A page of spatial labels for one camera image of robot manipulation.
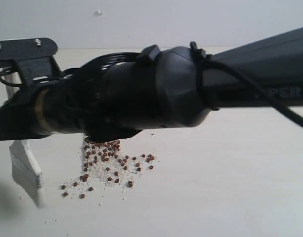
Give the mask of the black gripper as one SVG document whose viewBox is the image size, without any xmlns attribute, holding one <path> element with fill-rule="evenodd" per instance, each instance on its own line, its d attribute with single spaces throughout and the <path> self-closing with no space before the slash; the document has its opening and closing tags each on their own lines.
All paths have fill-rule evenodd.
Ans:
<svg viewBox="0 0 303 237">
<path fill-rule="evenodd" d="M 53 81 L 18 90 L 0 106 L 0 141 L 82 133 L 87 83 Z"/>
</svg>

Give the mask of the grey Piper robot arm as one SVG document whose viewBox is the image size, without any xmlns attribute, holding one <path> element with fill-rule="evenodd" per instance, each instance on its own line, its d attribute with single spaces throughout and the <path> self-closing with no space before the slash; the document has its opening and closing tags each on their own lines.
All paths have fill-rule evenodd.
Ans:
<svg viewBox="0 0 303 237">
<path fill-rule="evenodd" d="M 49 38 L 0 41 L 0 141 L 82 133 L 97 143 L 196 127 L 221 108 L 272 107 L 303 128 L 303 27 L 218 54 L 191 42 L 99 56 L 60 70 Z"/>
</svg>

